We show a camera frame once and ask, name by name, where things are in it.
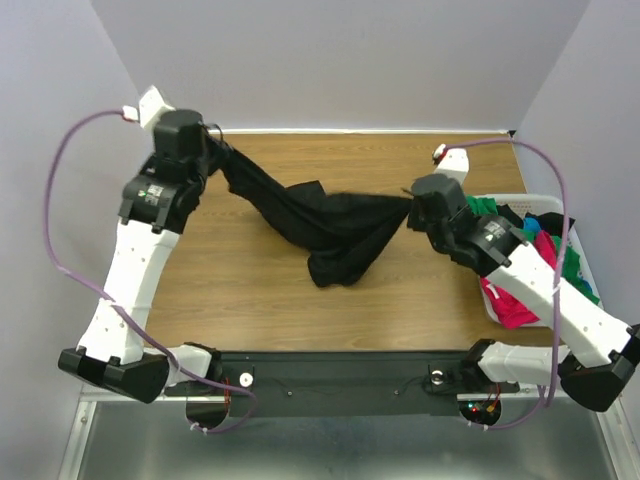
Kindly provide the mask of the aluminium frame rail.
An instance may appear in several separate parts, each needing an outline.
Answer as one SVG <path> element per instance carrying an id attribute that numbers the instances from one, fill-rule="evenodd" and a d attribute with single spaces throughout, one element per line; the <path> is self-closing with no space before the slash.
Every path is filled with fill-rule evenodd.
<path id="1" fill-rule="evenodd" d="M 186 407 L 207 397 L 178 390 L 150 404 L 99 391 L 81 392 L 59 472 L 61 479 L 135 479 L 160 465 L 152 456 L 163 447 L 177 451 L 175 440 L 188 432 Z M 113 475 L 102 468 L 113 466 Z"/>

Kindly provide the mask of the pink t shirt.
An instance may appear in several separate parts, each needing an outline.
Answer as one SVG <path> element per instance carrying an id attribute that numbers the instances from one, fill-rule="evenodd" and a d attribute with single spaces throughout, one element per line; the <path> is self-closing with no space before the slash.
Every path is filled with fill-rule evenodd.
<path id="1" fill-rule="evenodd" d="M 561 238 L 551 236 L 543 230 L 520 232 L 529 241 L 544 261 L 553 269 L 557 266 L 557 253 Z M 494 285 L 485 278 L 480 279 L 483 294 L 495 314 L 497 321 L 507 329 L 537 324 L 538 317 L 506 290 Z"/>

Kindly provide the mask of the blue t shirt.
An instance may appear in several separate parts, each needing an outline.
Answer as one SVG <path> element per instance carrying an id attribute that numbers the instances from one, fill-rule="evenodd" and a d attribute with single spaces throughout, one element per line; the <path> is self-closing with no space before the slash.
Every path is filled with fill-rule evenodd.
<path id="1" fill-rule="evenodd" d="M 539 232 L 542 231 L 542 227 L 540 226 L 540 223 L 538 222 L 536 217 L 526 216 L 523 219 L 522 230 L 536 236 Z"/>

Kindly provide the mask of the black t shirt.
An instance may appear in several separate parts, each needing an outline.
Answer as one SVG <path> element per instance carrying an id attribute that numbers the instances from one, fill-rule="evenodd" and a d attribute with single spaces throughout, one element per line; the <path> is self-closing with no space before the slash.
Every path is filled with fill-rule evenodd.
<path id="1" fill-rule="evenodd" d="M 328 193 L 318 180 L 286 187 L 221 139 L 211 139 L 209 149 L 228 191 L 248 201 L 286 241 L 308 252 L 307 268 L 318 288 L 357 283 L 411 210 L 405 197 Z"/>
<path id="2" fill-rule="evenodd" d="M 522 230 L 523 219 L 526 216 L 536 217 L 542 231 L 548 233 L 551 236 L 560 237 L 562 235 L 564 216 L 556 212 L 545 212 L 542 214 L 533 214 L 526 212 L 523 216 L 518 215 L 509 205 L 503 204 L 497 206 L 497 212 L 500 216 L 506 218 L 514 226 Z"/>

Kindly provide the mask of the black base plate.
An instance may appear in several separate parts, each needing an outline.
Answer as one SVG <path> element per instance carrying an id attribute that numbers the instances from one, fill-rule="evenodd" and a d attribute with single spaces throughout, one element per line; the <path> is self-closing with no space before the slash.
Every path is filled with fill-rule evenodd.
<path id="1" fill-rule="evenodd" d="M 232 386 L 249 373 L 254 399 L 231 395 L 230 413 L 258 417 L 429 414 L 456 416 L 458 396 L 515 393 L 471 365 L 464 351 L 239 352 L 219 361 Z"/>

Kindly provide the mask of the green t shirt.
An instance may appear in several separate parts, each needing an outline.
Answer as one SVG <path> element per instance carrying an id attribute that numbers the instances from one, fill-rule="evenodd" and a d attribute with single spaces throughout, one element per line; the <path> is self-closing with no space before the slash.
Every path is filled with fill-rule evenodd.
<path id="1" fill-rule="evenodd" d="M 518 215 L 526 212 L 542 214 L 556 212 L 563 215 L 563 206 L 559 199 L 550 196 L 533 194 L 523 195 L 497 195 L 497 196 L 468 196 L 467 201 L 474 214 L 487 215 L 498 214 L 498 205 L 509 205 Z M 567 241 L 566 252 L 563 260 L 562 277 L 580 291 L 592 303 L 598 305 L 599 297 L 594 293 L 590 282 L 584 277 L 582 271 L 582 255 L 577 251 L 570 240 Z"/>

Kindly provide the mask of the white laundry basket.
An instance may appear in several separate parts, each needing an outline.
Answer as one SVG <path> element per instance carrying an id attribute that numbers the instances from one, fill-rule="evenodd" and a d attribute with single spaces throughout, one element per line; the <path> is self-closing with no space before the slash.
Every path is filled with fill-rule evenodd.
<path id="1" fill-rule="evenodd" d="M 469 196 L 467 201 L 475 214 L 497 214 L 519 228 L 532 242 L 541 257 L 552 267 L 556 265 L 561 244 L 563 204 L 551 196 L 535 194 L 495 194 Z M 584 250 L 569 220 L 568 246 L 562 277 L 592 303 L 601 303 Z M 486 279 L 479 280 L 481 295 L 491 320 L 507 329 L 539 327 L 538 318 L 504 289 Z"/>

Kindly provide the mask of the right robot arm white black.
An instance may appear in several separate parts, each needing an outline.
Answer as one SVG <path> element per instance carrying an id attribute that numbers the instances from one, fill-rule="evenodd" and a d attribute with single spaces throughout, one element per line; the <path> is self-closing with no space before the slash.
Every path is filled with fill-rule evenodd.
<path id="1" fill-rule="evenodd" d="M 557 276 L 509 220 L 477 215 L 461 184 L 443 174 L 414 181 L 408 225 L 433 249 L 505 290 L 559 336 L 558 347 L 524 347 L 481 340 L 460 366 L 463 384 L 559 386 L 582 407 L 604 412 L 639 364 L 639 329 L 609 315 Z"/>

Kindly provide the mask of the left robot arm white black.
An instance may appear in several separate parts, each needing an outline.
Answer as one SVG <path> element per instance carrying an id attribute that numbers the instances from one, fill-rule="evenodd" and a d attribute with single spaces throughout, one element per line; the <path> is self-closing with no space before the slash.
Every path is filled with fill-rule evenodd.
<path id="1" fill-rule="evenodd" d="M 122 191 L 114 254 L 95 290 L 95 313 L 78 344 L 58 359 L 63 372 L 146 404 L 182 382 L 213 393 L 223 373 L 217 350 L 195 343 L 167 348 L 146 332 L 166 262 L 215 171 L 200 113 L 168 110 L 152 135 L 152 154 Z"/>

